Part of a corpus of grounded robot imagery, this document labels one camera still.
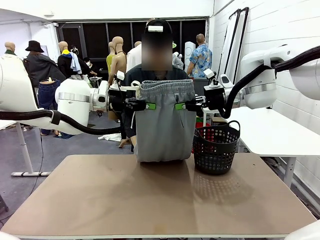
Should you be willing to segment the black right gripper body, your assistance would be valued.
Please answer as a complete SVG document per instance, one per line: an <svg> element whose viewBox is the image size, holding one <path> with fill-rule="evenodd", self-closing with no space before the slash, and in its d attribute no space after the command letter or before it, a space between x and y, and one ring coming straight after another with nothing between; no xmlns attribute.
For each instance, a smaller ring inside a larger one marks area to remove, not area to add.
<svg viewBox="0 0 320 240"><path fill-rule="evenodd" d="M204 87L205 104L209 110L220 110L225 106L225 89L223 87Z"/></svg>

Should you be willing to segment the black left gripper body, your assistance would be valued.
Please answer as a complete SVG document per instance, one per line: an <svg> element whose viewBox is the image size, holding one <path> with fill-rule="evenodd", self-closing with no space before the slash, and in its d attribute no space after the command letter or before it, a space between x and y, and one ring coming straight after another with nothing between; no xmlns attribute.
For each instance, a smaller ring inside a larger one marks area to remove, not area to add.
<svg viewBox="0 0 320 240"><path fill-rule="evenodd" d="M114 112L122 112L126 109L126 97L123 95L109 95L108 110Z"/></svg>

